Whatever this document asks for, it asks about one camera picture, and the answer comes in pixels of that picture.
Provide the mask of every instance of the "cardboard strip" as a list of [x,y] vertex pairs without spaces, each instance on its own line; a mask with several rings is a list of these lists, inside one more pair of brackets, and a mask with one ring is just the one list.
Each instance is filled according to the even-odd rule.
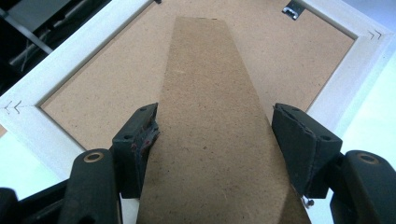
[[176,19],[158,123],[138,223],[308,221],[224,21]]

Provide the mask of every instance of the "white picture frame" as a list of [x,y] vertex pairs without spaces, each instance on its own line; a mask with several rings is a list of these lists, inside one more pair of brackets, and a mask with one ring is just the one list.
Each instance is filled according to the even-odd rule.
[[[69,177],[74,158],[84,148],[40,106],[152,2],[112,0],[0,98],[0,123],[60,178]],[[298,2],[355,40],[307,110],[342,135],[389,60],[396,38],[341,0]]]

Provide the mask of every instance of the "black machine part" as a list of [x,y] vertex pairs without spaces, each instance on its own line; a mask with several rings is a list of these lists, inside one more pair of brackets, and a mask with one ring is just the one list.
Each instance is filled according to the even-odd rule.
[[158,104],[134,112],[110,150],[93,149],[76,157],[70,178],[18,201],[0,189],[0,224],[122,223],[122,198],[139,198],[149,151],[159,134]]
[[344,156],[341,139],[290,105],[274,106],[272,128],[300,196],[334,192],[334,223],[396,223],[396,173],[385,159],[360,150]]
[[[138,109],[113,139],[111,150],[79,155],[68,180],[18,202],[0,189],[3,223],[122,223],[120,194],[140,197],[149,150],[159,132],[157,104]],[[396,223],[396,173],[383,158],[353,150],[290,105],[276,104],[273,130],[300,196],[334,191],[334,223]]]

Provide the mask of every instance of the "brown hardboard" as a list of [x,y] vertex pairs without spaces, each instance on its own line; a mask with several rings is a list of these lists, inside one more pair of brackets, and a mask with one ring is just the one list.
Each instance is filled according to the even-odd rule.
[[138,223],[309,222],[224,21],[176,19],[158,111]]
[[0,137],[3,136],[5,133],[7,132],[7,130],[0,125]]
[[226,21],[269,120],[276,102],[306,110],[352,39],[307,10],[293,21],[288,2],[154,3],[42,108],[85,148],[109,148],[137,108],[159,101],[175,19],[186,16]]

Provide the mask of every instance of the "metal bracket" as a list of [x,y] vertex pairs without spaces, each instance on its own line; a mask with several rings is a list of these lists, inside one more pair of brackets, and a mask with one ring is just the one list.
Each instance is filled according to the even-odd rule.
[[304,10],[305,7],[303,7],[300,3],[291,1],[283,8],[282,12],[296,21]]

